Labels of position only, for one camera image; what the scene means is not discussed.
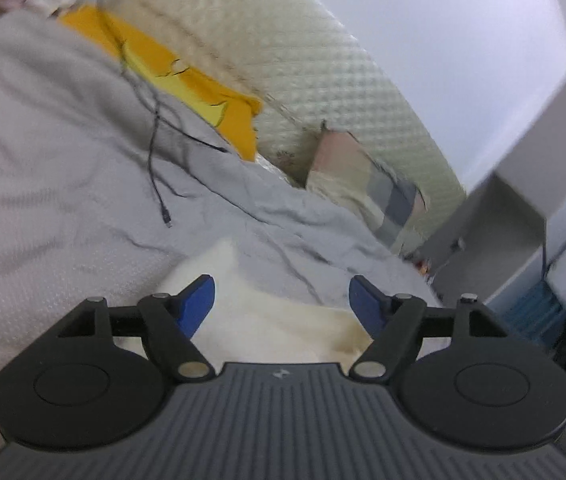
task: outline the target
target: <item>wrinkled fabric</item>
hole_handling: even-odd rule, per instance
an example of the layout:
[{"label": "wrinkled fabric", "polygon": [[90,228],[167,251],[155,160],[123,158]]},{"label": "wrinkled fabric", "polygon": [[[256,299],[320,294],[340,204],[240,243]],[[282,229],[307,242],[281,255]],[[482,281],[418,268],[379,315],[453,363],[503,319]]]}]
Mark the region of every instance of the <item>wrinkled fabric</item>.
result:
[{"label": "wrinkled fabric", "polygon": [[[137,80],[137,91],[153,103]],[[255,288],[346,308],[349,279],[436,304],[414,269],[351,212],[243,162],[216,131],[160,94],[153,115],[119,66],[74,32],[24,10],[0,17],[0,368],[87,296],[135,303],[189,256],[230,237]]]}]

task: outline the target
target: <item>yellow cloth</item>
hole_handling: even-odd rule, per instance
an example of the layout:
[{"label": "yellow cloth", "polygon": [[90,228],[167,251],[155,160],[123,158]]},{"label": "yellow cloth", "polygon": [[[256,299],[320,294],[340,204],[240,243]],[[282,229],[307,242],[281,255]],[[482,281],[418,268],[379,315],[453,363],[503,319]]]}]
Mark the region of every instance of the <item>yellow cloth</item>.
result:
[{"label": "yellow cloth", "polygon": [[[236,148],[241,158],[254,160],[256,133],[252,118],[261,111],[258,99],[235,92],[196,68],[188,67],[178,55],[140,30],[111,14],[108,17],[124,40],[126,61],[132,70],[192,108]],[[118,46],[103,30],[95,7],[83,6],[59,20],[120,59]]]}]

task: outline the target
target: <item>circular black cover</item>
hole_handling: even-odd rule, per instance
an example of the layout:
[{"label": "circular black cover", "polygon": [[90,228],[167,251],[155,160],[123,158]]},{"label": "circular black cover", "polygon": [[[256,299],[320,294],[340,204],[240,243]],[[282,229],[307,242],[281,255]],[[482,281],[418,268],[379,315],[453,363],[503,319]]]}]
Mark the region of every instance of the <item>circular black cover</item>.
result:
[{"label": "circular black cover", "polygon": [[512,337],[452,340],[408,368],[399,397],[426,430],[484,450],[536,446],[566,421],[566,374]]},{"label": "circular black cover", "polygon": [[156,412],[163,378],[143,357],[97,337],[33,345],[0,371],[0,430],[29,446],[102,446]]}]

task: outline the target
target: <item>plaid pillow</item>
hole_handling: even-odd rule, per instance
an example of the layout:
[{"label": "plaid pillow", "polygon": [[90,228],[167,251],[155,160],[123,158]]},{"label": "plaid pillow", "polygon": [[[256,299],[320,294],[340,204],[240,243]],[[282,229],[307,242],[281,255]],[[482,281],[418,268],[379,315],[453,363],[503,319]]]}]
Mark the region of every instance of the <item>plaid pillow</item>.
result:
[{"label": "plaid pillow", "polygon": [[349,132],[323,131],[305,188],[352,211],[389,248],[427,210],[419,188],[372,159]]}]

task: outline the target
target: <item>quilted mat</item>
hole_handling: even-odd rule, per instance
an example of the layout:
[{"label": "quilted mat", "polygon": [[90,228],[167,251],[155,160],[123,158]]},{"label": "quilted mat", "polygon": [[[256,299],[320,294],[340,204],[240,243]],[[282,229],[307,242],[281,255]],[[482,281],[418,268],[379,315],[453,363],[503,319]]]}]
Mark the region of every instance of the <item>quilted mat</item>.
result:
[{"label": "quilted mat", "polygon": [[189,64],[262,99],[259,152],[298,182],[322,120],[414,181],[429,210],[407,225],[418,233],[407,245],[427,238],[464,199],[412,107],[316,0],[119,0],[114,10]]}]

